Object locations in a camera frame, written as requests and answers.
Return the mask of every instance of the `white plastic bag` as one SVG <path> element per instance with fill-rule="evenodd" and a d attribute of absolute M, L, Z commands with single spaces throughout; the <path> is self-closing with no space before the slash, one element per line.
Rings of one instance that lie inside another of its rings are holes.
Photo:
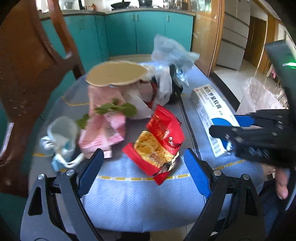
<path fill-rule="evenodd" d="M 151 84 L 137 82 L 132 85 L 120 86 L 120 91 L 126 102 L 134 105 L 137 108 L 137 114 L 130 119 L 140 120 L 151 118 L 157 105 L 165 105 L 170 100 L 172 93 L 172 78 L 170 76 L 170 68 L 168 66 L 145 66 L 149 69 L 147 76 L 150 76 L 150 80 L 155 76 L 158 89 L 157 94 L 152 103 L 152 109 L 150 109 L 145 102 L 150 102 L 153 96 L 153 89 Z"/>
<path fill-rule="evenodd" d="M 174 64 L 177 68 L 177 77 L 187 86 L 189 84 L 185 72 L 192 68 L 194 62 L 199 57 L 198 53 L 186 51 L 181 44 L 173 39 L 159 34 L 154 38 L 154 49 L 151 59 L 164 66 Z"/>
<path fill-rule="evenodd" d="M 252 77 L 243 86 L 243 93 L 242 101 L 237 109 L 238 115 L 256 112 L 256 110 L 283 109 L 274 94 L 267 90 L 255 77 Z"/>

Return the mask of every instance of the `beige lid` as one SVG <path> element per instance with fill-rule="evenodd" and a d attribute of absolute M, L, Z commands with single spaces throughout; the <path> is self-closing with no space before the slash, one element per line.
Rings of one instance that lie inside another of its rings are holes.
<path fill-rule="evenodd" d="M 107 61 L 94 66 L 86 76 L 86 82 L 94 86 L 132 84 L 148 70 L 129 61 Z"/>

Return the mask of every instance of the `metal screw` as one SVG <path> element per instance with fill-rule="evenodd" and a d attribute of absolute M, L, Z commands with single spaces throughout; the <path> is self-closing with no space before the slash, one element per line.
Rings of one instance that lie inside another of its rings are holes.
<path fill-rule="evenodd" d="M 74 173 L 75 173 L 75 171 L 73 169 L 66 171 L 67 176 L 72 176 Z"/>
<path fill-rule="evenodd" d="M 38 179 L 39 180 L 42 180 L 43 178 L 45 178 L 45 175 L 43 173 L 41 173 L 41 174 L 38 175 Z"/>
<path fill-rule="evenodd" d="M 242 143 L 244 141 L 241 137 L 236 137 L 235 140 L 239 143 Z"/>
<path fill-rule="evenodd" d="M 214 173 L 214 175 L 217 176 L 217 177 L 221 176 L 221 174 L 222 174 L 222 172 L 219 171 L 219 170 L 214 170 L 213 173 Z"/>
<path fill-rule="evenodd" d="M 249 180 L 250 179 L 250 176 L 249 175 L 247 175 L 247 174 L 243 174 L 243 179 L 245 179 L 245 180 Z"/>

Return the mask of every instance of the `wooden chair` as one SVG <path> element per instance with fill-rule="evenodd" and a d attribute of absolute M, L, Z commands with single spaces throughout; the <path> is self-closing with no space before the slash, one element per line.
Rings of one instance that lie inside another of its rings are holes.
<path fill-rule="evenodd" d="M 0 10 L 0 97 L 9 120 L 0 153 L 0 192 L 23 197 L 28 176 L 20 168 L 36 119 L 67 72 L 76 79 L 85 74 L 58 0 L 48 4 L 65 59 L 49 42 L 35 0 L 12 0 Z"/>

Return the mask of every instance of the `plastic wrap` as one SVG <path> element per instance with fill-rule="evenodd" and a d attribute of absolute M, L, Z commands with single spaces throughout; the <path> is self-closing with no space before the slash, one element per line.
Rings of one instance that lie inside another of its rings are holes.
<path fill-rule="evenodd" d="M 188 81 L 185 72 L 190 70 L 200 55 L 188 52 L 177 41 L 156 35 L 154 38 L 154 50 L 151 59 L 162 65 L 174 64 L 177 67 L 177 77 L 187 86 Z"/>
<path fill-rule="evenodd" d="M 256 112 L 256 110 L 283 109 L 275 95 L 254 77 L 243 86 L 243 93 L 242 101 L 237 110 L 238 115 Z"/>

